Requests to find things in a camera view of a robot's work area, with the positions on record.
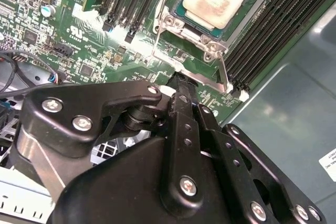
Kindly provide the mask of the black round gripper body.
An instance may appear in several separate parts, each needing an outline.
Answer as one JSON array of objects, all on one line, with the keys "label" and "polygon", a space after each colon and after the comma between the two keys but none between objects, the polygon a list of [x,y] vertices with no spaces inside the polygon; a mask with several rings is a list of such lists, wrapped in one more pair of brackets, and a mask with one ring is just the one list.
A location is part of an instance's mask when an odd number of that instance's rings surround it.
[{"label": "black round gripper body", "polygon": [[212,159],[202,155],[204,201],[188,218],[160,199],[164,141],[142,141],[77,176],[61,193],[50,223],[243,223],[223,196]]}]

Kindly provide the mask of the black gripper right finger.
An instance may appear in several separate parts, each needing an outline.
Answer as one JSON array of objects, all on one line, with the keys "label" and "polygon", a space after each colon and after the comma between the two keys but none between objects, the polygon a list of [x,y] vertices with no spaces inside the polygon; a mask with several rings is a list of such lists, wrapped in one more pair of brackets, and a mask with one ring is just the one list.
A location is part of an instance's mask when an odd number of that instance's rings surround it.
[{"label": "black gripper right finger", "polygon": [[321,210],[239,127],[220,127],[201,104],[194,115],[231,223],[326,223]]}]

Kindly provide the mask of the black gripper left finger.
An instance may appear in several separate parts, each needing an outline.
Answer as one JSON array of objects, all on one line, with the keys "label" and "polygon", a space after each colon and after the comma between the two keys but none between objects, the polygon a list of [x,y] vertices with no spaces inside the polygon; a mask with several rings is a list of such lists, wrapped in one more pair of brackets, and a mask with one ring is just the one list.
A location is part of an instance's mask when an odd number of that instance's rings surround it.
[{"label": "black gripper left finger", "polygon": [[147,81],[62,85],[30,92],[14,145],[52,199],[77,176],[145,140],[164,141],[160,199],[178,218],[203,204],[196,83],[175,73],[165,94]]}]

